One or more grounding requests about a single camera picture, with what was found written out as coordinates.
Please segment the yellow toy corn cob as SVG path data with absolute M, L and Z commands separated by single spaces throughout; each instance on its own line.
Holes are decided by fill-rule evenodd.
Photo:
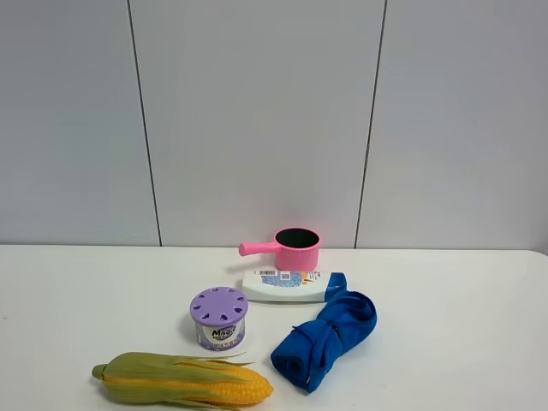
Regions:
M 127 404 L 169 403 L 237 410 L 273 393 L 267 378 L 230 356 L 185 356 L 128 352 L 96 365 L 92 377 L 110 399 Z

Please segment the pink toy saucepan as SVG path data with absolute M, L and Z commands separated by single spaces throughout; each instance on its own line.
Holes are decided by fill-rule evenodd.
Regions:
M 239 245 L 241 256 L 270 253 L 281 271 L 314 271 L 319 261 L 321 238 L 316 232 L 299 227 L 280 229 L 272 241 Z

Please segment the white blue shampoo bottle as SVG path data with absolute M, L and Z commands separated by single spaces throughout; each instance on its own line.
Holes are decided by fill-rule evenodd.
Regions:
M 250 301 L 327 302 L 347 289 L 342 272 L 258 270 L 244 275 L 241 290 Z

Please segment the purple air freshener jar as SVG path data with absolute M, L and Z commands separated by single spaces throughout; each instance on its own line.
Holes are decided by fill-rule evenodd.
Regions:
M 231 287 L 213 287 L 198 293 L 189 306 L 198 344 L 207 350 L 224 351 L 245 337 L 247 297 Z

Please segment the blue rolled towel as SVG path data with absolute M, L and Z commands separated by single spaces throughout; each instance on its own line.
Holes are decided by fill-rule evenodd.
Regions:
M 336 360 L 369 337 L 377 319 L 369 297 L 340 291 L 315 319 L 292 329 L 271 353 L 271 363 L 292 385 L 312 393 Z

